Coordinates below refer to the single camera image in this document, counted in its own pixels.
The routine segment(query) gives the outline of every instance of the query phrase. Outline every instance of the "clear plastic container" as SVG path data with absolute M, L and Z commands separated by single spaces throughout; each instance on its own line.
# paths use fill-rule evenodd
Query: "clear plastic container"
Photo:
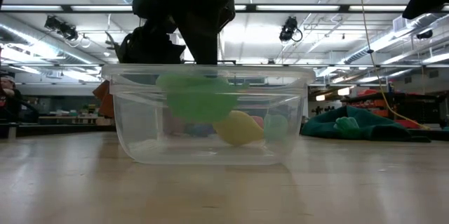
M 275 164 L 299 136 L 312 70 L 106 65 L 117 133 L 146 164 Z

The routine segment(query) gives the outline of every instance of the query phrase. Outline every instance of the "pink ball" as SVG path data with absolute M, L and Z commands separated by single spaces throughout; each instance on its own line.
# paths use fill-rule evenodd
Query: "pink ball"
M 264 119 L 262 117 L 259 116 L 251 116 L 255 122 L 257 123 L 257 125 L 259 125 L 262 129 L 264 128 Z

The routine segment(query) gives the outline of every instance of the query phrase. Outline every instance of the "person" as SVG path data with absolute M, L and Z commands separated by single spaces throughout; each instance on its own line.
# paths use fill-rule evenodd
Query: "person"
M 22 105 L 22 94 L 15 88 L 15 80 L 10 76 L 1 77 L 1 87 L 4 94 L 0 90 L 0 120 L 3 122 L 17 122 L 20 108 Z

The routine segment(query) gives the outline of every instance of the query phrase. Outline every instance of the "wooden floor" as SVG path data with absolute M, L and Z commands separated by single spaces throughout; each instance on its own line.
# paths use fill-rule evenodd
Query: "wooden floor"
M 0 223 L 437 224 L 449 143 L 303 138 L 285 164 L 153 166 L 114 133 L 0 143 Z

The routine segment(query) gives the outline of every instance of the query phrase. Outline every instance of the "yellow ball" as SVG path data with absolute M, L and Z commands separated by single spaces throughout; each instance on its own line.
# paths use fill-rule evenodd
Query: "yellow ball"
M 215 122 L 213 128 L 222 140 L 233 146 L 242 146 L 264 138 L 264 130 L 245 112 L 231 111 L 228 117 Z

